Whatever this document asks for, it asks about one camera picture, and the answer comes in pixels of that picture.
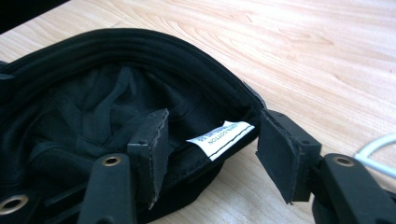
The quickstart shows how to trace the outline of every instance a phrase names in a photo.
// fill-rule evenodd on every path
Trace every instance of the black fabric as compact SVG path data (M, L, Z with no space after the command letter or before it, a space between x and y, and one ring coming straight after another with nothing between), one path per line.
M35 189L48 198L56 193L53 186L62 191L87 181L95 159L126 152L145 117L162 109L169 111L166 150L172 154L160 195L175 188L187 194L195 189L186 181L217 169L257 137L265 107L201 50L146 30L78 35L0 67L0 73L15 77L15 94L0 106L0 194L40 186ZM246 121L256 129L215 161L186 142L224 120ZM196 183L195 196L208 184L197 181L203 185ZM163 216L195 196L184 203L167 198L163 204L177 205L166 213L145 213Z

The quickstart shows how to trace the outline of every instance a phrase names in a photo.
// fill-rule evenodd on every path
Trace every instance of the wood grain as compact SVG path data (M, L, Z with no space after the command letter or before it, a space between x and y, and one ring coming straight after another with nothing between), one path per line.
M396 2L71 1L0 35L12 62L73 35L134 27L210 54L323 144L353 155L396 133ZM199 199L156 223L313 223L310 203L285 205L256 159L257 142L224 165ZM396 147L374 155L395 166ZM396 182L374 173L396 191Z

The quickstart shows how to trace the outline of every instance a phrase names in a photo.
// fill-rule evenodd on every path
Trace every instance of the white label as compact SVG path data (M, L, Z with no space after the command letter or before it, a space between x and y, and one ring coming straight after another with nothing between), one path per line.
M213 161L253 129L254 126L244 121L225 121L223 126L187 141L200 147Z

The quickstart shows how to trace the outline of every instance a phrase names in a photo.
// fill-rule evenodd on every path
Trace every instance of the white cord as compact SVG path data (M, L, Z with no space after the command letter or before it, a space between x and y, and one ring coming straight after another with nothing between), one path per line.
M374 140L373 142L362 148L361 151L355 155L355 159L385 175L396 178L396 169L390 168L384 164L369 159L369 156L376 150L392 143L396 143L396 133Z

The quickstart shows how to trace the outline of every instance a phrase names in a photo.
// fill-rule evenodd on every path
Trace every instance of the wooden table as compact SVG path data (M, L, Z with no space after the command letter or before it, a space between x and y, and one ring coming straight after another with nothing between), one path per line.
M71 1L0 35L0 60L112 27L160 31L207 52L317 138L322 155L352 156L396 133L395 1ZM283 202L256 146L156 223L313 223L310 203ZM396 147L373 158L394 166ZM395 180L373 174L396 191Z

